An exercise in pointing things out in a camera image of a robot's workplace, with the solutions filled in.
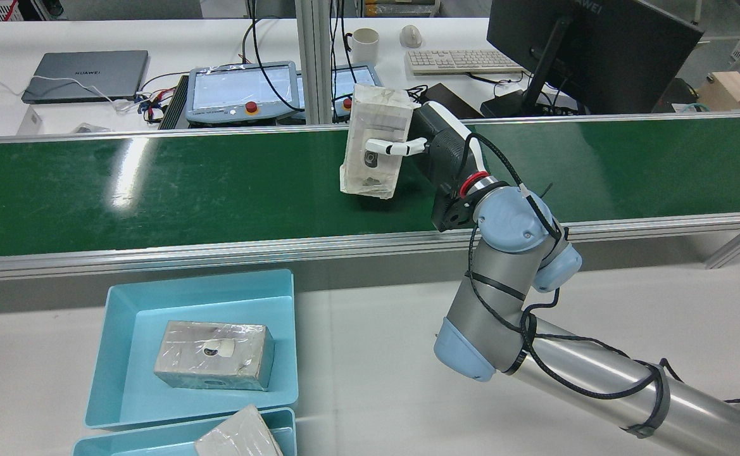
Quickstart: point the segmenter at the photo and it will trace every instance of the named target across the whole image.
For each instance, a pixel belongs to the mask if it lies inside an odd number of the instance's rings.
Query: computer mouse
[[[408,48],[419,48],[423,44],[420,30],[414,25],[407,25],[401,29],[401,44]]]

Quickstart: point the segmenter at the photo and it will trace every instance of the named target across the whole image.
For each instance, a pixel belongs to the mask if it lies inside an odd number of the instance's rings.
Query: robotic arm
[[[504,156],[514,186],[486,171],[478,139],[493,144],[433,101],[414,111],[410,139],[368,142],[367,150],[418,154],[418,167],[437,189],[436,228],[476,225],[482,235],[434,344],[439,360],[477,381],[504,372],[680,453],[740,456],[740,405],[534,317],[534,306],[523,310],[530,286],[556,291],[557,300],[581,259]]]

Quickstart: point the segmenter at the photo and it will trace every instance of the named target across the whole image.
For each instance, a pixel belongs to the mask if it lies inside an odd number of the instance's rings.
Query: green conveyor belt
[[[472,127],[562,222],[740,213],[740,118]],[[342,194],[346,130],[0,144],[0,256],[432,230],[404,160],[390,200]],[[508,178],[488,156],[495,174]]]

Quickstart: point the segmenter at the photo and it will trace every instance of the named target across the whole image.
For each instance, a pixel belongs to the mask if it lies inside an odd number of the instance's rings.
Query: keyboard
[[[519,73],[524,70],[507,55],[493,49],[410,50],[405,59],[413,75]]]

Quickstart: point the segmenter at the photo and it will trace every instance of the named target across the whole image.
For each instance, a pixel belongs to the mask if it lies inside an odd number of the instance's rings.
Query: red ring
[[[468,176],[468,179],[465,179],[465,182],[460,186],[460,198],[465,198],[465,195],[468,194],[468,188],[471,188],[471,185],[476,184],[480,179],[486,178],[490,175],[491,173],[488,171],[477,171],[476,173],[471,174],[471,176]]]

